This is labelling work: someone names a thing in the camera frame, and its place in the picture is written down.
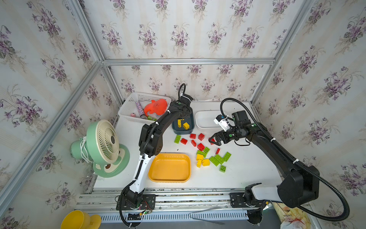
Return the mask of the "yellow arched lego brick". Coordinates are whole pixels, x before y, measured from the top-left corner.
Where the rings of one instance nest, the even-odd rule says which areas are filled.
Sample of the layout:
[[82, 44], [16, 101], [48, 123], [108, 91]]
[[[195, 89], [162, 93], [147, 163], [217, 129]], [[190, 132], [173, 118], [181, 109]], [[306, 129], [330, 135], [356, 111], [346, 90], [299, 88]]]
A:
[[183, 126], [183, 121], [184, 121], [183, 119], [178, 119], [178, 120], [177, 120], [177, 125], [178, 125], [178, 127], [179, 127], [179, 128], [182, 128], [182, 126]]

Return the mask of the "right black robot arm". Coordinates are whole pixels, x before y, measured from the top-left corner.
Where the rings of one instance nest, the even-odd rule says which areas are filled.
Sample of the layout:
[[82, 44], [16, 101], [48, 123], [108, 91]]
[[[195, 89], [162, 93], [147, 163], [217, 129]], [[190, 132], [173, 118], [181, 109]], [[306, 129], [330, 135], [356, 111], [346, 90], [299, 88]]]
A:
[[[347, 219], [350, 215], [350, 207], [343, 196], [332, 184], [320, 176], [314, 166], [306, 166], [303, 162], [292, 156], [277, 140], [270, 135], [267, 128], [257, 121], [250, 121], [250, 113], [239, 111], [229, 117], [219, 114], [214, 123], [222, 130], [213, 134], [209, 142], [220, 146], [230, 141], [244, 138], [247, 143], [254, 144], [273, 162], [283, 177], [279, 185], [264, 185], [255, 183], [245, 188], [239, 199], [232, 201], [232, 206], [238, 207], [245, 204], [249, 207], [260, 207], [265, 201], [283, 203], [289, 208], [300, 210], [322, 220], [338, 222]], [[330, 188], [340, 199], [343, 212], [338, 216], [323, 216], [303, 207], [303, 204], [311, 202], [319, 196], [319, 184], [323, 183]]]

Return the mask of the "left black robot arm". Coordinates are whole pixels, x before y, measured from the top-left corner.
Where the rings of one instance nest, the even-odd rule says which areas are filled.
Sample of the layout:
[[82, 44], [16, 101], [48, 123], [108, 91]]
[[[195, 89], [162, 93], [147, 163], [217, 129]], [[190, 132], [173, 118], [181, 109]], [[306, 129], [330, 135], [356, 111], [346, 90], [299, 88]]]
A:
[[154, 123], [142, 127], [139, 150], [140, 156], [134, 178], [122, 190], [118, 204], [120, 209], [137, 209], [143, 201], [145, 183], [154, 158], [163, 148], [163, 134], [178, 119], [189, 118], [193, 113], [190, 104], [193, 98], [185, 93], [186, 84], [178, 89], [178, 99], [170, 103], [167, 111]]

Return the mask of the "dark blue plastic tray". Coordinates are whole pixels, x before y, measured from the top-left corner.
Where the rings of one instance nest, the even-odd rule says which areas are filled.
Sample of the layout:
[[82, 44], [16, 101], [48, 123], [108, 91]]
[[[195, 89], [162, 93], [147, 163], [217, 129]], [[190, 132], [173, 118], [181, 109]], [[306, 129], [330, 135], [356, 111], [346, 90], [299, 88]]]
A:
[[187, 122], [190, 125], [190, 129], [189, 130], [185, 130], [182, 126], [182, 128], [179, 128], [177, 125], [177, 120], [178, 118], [176, 118], [173, 122], [172, 122], [172, 129], [173, 131], [177, 134], [177, 135], [188, 135], [191, 134], [195, 128], [195, 123], [194, 123], [194, 117], [193, 117], [193, 113], [190, 114], [189, 117], [186, 118], [182, 118], [183, 124], [185, 122]]

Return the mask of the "white plastic tray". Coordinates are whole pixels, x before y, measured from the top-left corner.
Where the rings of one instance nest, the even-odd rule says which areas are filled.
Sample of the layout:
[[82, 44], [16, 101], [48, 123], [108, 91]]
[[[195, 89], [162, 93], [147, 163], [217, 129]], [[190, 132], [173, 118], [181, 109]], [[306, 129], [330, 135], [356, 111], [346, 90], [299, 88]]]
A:
[[220, 125], [217, 117], [224, 118], [219, 110], [198, 111], [195, 114], [196, 125], [200, 129], [215, 129], [225, 127], [229, 128], [228, 124]]

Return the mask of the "green lego plate long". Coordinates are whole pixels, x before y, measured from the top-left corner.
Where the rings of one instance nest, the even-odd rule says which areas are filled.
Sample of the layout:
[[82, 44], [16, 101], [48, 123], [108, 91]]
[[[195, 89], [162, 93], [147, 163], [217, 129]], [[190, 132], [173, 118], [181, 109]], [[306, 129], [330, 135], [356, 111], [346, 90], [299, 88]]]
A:
[[216, 167], [220, 164], [220, 162], [216, 159], [216, 157], [215, 157], [215, 156], [211, 156], [211, 157], [209, 158], [209, 161], [210, 161], [212, 164], [214, 164]]

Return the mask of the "red toy in basket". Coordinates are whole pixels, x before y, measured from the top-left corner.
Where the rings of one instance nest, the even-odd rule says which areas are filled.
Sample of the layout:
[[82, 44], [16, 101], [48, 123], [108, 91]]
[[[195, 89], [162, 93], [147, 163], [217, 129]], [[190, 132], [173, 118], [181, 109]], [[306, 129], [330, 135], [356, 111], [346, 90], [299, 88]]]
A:
[[168, 107], [168, 103], [165, 99], [159, 99], [157, 101], [152, 100], [151, 103], [145, 106], [144, 114], [149, 116], [150, 114], [163, 115]]

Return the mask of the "small green lego brick bottom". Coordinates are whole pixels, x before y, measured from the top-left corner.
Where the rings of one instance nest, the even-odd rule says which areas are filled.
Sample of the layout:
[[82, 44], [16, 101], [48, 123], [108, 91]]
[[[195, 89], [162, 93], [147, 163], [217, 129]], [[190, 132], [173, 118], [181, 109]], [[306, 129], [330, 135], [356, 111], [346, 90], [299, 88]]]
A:
[[224, 172], [224, 173], [225, 173], [225, 171], [226, 171], [226, 166], [221, 165], [219, 170], [220, 170], [221, 172]]

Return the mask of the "green marker in basket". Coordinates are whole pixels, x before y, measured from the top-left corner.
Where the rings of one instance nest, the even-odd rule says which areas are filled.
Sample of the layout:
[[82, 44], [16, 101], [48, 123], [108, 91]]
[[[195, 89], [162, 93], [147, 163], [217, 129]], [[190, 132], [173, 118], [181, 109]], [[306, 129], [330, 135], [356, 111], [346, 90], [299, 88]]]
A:
[[152, 117], [152, 116], [148, 116], [148, 117], [147, 117], [147, 119], [148, 119], [148, 120], [151, 120], [151, 121], [157, 121], [157, 119], [156, 119], [156, 118], [154, 118], [154, 117]]

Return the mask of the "purple bottle in basket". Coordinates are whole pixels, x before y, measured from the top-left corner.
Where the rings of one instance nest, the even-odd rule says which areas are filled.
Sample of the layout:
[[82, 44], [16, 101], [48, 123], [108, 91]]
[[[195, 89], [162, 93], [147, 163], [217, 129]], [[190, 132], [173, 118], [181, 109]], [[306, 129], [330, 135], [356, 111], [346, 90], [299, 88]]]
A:
[[141, 103], [139, 101], [136, 101], [135, 104], [136, 104], [136, 108], [138, 110], [140, 117], [145, 116], [144, 109], [143, 109]]

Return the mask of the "yellow plastic tray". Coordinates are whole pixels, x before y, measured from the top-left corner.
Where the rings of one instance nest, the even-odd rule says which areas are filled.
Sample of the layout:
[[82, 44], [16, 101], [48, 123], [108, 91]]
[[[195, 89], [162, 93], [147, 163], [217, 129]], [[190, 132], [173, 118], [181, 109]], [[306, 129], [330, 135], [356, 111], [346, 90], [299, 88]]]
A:
[[148, 177], [152, 182], [185, 183], [191, 177], [191, 160], [180, 153], [161, 153], [152, 162]]

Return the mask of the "green desk fan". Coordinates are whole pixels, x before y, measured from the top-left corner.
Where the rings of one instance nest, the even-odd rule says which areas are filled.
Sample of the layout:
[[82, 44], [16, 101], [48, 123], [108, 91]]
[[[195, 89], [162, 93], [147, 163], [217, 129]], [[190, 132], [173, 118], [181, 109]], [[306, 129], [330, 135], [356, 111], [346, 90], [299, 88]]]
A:
[[102, 178], [122, 173], [130, 160], [128, 148], [119, 143], [117, 133], [108, 120], [91, 123], [86, 136], [71, 144], [71, 155], [91, 163], [93, 171]]

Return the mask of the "snack bag red top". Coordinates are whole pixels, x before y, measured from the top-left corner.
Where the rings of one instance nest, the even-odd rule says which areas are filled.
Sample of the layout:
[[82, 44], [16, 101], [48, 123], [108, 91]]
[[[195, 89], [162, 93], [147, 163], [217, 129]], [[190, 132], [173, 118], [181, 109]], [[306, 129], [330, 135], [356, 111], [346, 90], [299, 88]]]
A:
[[283, 203], [272, 202], [280, 219], [280, 229], [310, 229], [311, 222], [308, 215], [299, 208], [289, 208]]

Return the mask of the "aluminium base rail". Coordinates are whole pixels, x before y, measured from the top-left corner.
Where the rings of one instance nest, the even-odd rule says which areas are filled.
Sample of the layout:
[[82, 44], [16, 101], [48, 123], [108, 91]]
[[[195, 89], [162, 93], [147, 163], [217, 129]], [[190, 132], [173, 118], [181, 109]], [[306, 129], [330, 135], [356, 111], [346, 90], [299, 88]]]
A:
[[272, 208], [272, 202], [244, 203], [241, 189], [146, 189], [139, 207], [119, 204], [120, 190], [93, 191], [82, 194], [76, 210], [100, 215], [103, 222], [205, 221], [220, 224], [224, 220], [247, 220], [260, 210]]

